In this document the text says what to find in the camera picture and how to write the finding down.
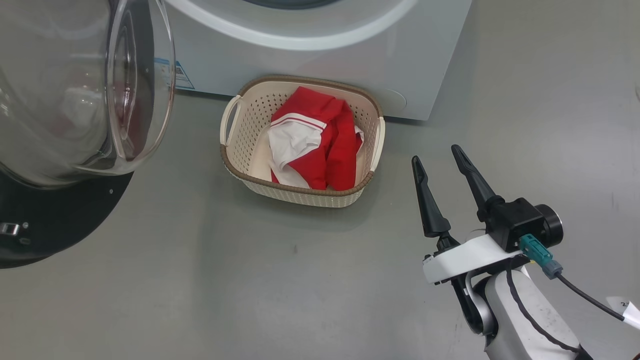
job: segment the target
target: basket handle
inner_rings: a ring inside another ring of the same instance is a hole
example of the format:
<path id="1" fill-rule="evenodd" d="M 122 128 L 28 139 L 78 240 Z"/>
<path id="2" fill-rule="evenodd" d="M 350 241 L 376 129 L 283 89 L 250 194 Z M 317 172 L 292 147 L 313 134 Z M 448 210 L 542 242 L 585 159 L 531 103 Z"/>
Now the basket handle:
<path id="1" fill-rule="evenodd" d="M 222 113 L 222 121 L 220 122 L 220 145 L 227 146 L 228 138 L 234 132 L 234 128 L 236 127 L 236 120 L 238 119 L 238 115 L 240 115 L 240 105 L 238 102 L 242 100 L 240 95 L 236 95 L 225 108 L 225 112 Z M 231 116 L 231 111 L 238 105 L 238 109 L 236 110 L 236 115 L 234 117 L 234 121 L 231 123 L 231 130 L 229 131 L 229 135 L 227 135 L 227 123 L 229 122 L 229 117 Z"/>
<path id="2" fill-rule="evenodd" d="M 386 131 L 385 118 L 381 116 L 380 122 L 378 124 L 379 124 L 378 134 L 376 135 L 380 140 L 377 141 L 376 139 L 376 147 L 374 148 L 373 159 L 371 160 L 371 171 L 373 172 L 375 172 L 376 168 L 378 167 L 378 162 L 380 161 L 380 156 L 382 155 L 382 147 L 385 144 L 385 131 Z"/>

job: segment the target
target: white circular door rim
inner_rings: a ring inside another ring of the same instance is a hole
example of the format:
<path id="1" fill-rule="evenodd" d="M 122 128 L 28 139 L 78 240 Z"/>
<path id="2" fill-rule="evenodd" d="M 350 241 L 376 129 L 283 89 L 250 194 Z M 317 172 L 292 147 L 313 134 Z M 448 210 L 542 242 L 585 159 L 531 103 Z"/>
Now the white circular door rim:
<path id="1" fill-rule="evenodd" d="M 213 13 L 208 12 L 201 6 L 191 2 L 191 0 L 166 0 L 185 13 L 187 16 L 198 21 L 213 30 L 219 31 L 230 37 L 249 42 L 255 45 L 272 47 L 274 49 L 293 51 L 320 51 L 337 49 L 367 40 L 395 24 L 417 3 L 417 0 L 403 0 L 391 11 L 378 17 L 377 19 L 351 29 L 343 33 L 332 34 L 321 37 L 285 37 L 263 33 L 254 29 L 245 28 L 231 21 L 223 19 Z"/>

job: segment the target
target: black cable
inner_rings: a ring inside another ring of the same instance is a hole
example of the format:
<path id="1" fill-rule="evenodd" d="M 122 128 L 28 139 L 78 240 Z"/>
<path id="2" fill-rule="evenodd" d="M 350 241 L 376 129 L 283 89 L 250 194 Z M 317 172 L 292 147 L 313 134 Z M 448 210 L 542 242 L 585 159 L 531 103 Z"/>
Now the black cable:
<path id="1" fill-rule="evenodd" d="M 520 312 L 531 323 L 533 328 L 536 329 L 536 331 L 538 331 L 542 336 L 547 338 L 547 340 L 549 340 L 549 342 L 561 347 L 564 350 L 575 352 L 576 354 L 583 354 L 584 353 L 584 349 L 571 347 L 571 346 L 563 343 L 562 341 L 554 338 L 545 329 L 543 329 L 542 326 L 538 325 L 538 323 L 533 319 L 531 314 L 529 314 L 527 309 L 524 307 L 524 304 L 522 303 L 522 300 L 520 300 L 520 296 L 518 295 L 518 291 L 516 290 L 516 286 L 513 283 L 513 275 L 511 274 L 511 264 L 512 263 L 513 263 L 513 258 L 511 258 L 511 261 L 507 265 L 507 269 L 506 269 L 507 270 L 506 271 L 507 272 L 507 284 L 509 285 L 509 290 L 511 290 L 511 296 L 513 297 L 513 300 L 515 300 L 516 304 L 518 304 L 518 308 L 520 309 Z"/>
<path id="2" fill-rule="evenodd" d="M 569 280 L 565 279 L 564 276 L 562 276 L 562 274 L 556 274 L 556 277 L 558 279 L 560 279 L 560 281 L 562 281 L 563 284 L 567 285 L 567 287 L 571 290 L 573 290 L 574 293 L 580 295 L 581 297 L 584 297 L 588 302 L 592 303 L 593 305 L 595 305 L 597 308 L 599 308 L 600 310 L 604 311 L 605 313 L 615 317 L 616 319 L 620 320 L 620 321 L 624 321 L 625 317 L 618 314 L 617 312 L 613 311 L 612 309 L 610 309 L 607 306 L 602 305 L 601 303 L 599 303 L 596 299 L 594 299 L 593 297 L 590 297 L 589 295 L 585 294 L 582 290 L 578 289 L 575 287 L 575 285 L 573 285 L 572 283 L 569 282 Z"/>

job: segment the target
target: laundry basket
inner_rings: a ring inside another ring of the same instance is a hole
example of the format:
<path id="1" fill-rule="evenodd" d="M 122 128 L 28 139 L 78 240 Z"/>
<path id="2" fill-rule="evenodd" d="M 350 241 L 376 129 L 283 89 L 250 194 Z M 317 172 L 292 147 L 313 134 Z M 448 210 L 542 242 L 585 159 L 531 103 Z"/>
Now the laundry basket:
<path id="1" fill-rule="evenodd" d="M 267 130 L 271 116 L 299 86 L 344 99 L 355 124 L 364 132 L 358 152 L 356 186 L 349 190 L 313 190 L 271 182 L 271 149 Z M 229 118 L 235 110 L 227 136 Z M 309 206 L 343 208 L 353 204 L 373 177 L 385 140 L 385 121 L 378 103 L 367 92 L 332 81 L 268 76 L 244 86 L 231 99 L 220 124 L 220 152 L 229 172 L 249 189 L 278 200 Z"/>

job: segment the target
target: brown basket rim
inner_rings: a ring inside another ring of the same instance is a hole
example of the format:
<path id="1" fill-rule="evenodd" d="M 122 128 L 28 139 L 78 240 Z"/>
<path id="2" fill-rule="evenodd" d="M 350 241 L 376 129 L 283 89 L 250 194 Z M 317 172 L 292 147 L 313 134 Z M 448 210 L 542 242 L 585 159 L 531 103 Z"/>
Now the brown basket rim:
<path id="1" fill-rule="evenodd" d="M 353 93 L 356 93 L 358 95 L 362 95 L 367 100 L 371 101 L 371 103 L 376 108 L 376 111 L 378 112 L 378 118 L 383 116 L 382 108 L 381 108 L 380 104 L 378 103 L 378 101 L 370 93 L 368 93 L 365 90 L 362 90 L 360 88 L 357 88 L 355 86 L 342 84 L 342 83 L 337 83 L 335 81 L 322 80 L 322 79 L 303 78 L 303 77 L 299 77 L 299 76 L 290 76 L 290 75 L 264 76 L 262 78 L 255 79 L 255 80 L 252 80 L 249 83 L 247 83 L 244 87 L 242 87 L 242 89 L 240 89 L 240 92 L 238 93 L 238 95 L 240 95 L 242 97 L 253 86 L 258 85 L 260 83 L 265 83 L 265 82 L 268 82 L 268 81 L 287 81 L 287 82 L 291 82 L 291 83 L 300 83 L 301 85 L 310 84 L 310 85 L 330 86 L 330 87 L 338 88 L 338 89 L 341 89 L 341 90 L 346 90 L 346 91 L 349 91 L 349 92 L 353 92 Z M 220 145 L 220 154 L 222 155 L 222 162 L 224 162 L 226 168 L 231 172 L 231 174 L 233 174 L 234 176 L 236 176 L 236 177 L 238 177 L 238 178 L 240 178 L 242 180 L 250 181 L 252 183 L 260 184 L 260 185 L 263 185 L 263 186 L 268 186 L 270 188 L 274 188 L 274 189 L 277 189 L 277 190 L 283 190 L 283 191 L 294 192 L 294 193 L 302 193 L 302 194 L 307 194 L 307 195 L 330 196 L 330 197 L 350 196 L 350 195 L 353 195 L 353 194 L 359 192 L 365 186 L 367 186 L 367 184 L 369 184 L 369 181 L 371 181 L 371 178 L 373 177 L 373 174 L 374 174 L 373 171 L 369 171 L 367 173 L 367 175 L 364 177 L 364 179 L 362 179 L 362 181 L 360 181 L 359 184 L 357 184 L 355 187 L 353 187 L 353 188 L 351 188 L 349 190 L 335 191 L 335 190 L 303 189 L 303 188 L 297 188 L 295 186 L 272 183 L 271 181 L 259 179 L 257 177 L 253 177 L 253 176 L 250 176 L 250 175 L 247 175 L 247 174 L 241 172 L 240 170 L 236 169 L 231 164 L 231 161 L 229 160 L 229 156 L 227 155 L 227 146 L 226 145 Z"/>

